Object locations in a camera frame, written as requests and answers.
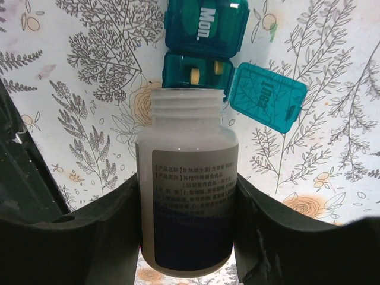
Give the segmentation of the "white pill bottle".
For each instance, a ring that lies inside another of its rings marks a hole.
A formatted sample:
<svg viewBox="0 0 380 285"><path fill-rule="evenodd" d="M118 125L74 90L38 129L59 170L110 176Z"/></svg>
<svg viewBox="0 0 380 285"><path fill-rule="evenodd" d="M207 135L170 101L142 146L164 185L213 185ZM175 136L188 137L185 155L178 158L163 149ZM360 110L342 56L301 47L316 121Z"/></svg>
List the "white pill bottle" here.
<svg viewBox="0 0 380 285"><path fill-rule="evenodd" d="M169 276L212 273L232 252L239 143L222 124L223 98L154 90L153 122L136 141L141 253Z"/></svg>

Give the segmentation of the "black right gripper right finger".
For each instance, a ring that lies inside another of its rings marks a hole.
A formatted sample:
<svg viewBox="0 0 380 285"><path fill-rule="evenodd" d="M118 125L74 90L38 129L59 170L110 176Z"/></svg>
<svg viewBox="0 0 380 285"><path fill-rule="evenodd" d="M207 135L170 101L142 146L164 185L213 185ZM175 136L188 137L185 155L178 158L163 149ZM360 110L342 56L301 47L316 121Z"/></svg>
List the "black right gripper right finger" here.
<svg viewBox="0 0 380 285"><path fill-rule="evenodd" d="M243 284L378 284L379 218L315 220L237 178L234 250Z"/></svg>

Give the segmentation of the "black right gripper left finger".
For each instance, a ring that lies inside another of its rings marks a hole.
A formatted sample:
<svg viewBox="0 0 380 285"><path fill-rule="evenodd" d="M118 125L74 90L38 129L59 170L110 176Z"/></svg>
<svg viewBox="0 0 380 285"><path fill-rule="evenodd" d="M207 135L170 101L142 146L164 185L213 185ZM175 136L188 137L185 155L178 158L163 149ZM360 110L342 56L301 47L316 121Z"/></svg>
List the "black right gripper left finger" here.
<svg viewBox="0 0 380 285"><path fill-rule="evenodd" d="M1 284L133 284L140 221L135 175L51 223L1 214Z"/></svg>

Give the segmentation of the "teal weekly pill organizer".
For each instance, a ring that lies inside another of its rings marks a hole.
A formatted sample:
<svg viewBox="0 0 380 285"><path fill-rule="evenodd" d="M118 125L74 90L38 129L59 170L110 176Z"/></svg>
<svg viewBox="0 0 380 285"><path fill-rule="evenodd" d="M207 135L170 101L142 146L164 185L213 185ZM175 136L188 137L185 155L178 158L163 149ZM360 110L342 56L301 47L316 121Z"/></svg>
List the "teal weekly pill organizer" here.
<svg viewBox="0 0 380 285"><path fill-rule="evenodd" d="M231 62L241 49L247 1L169 1L164 15L163 88L223 90L232 109L282 134L290 131L307 94L304 83L248 62ZM214 61L224 73L214 73ZM198 85L189 82L200 70Z"/></svg>

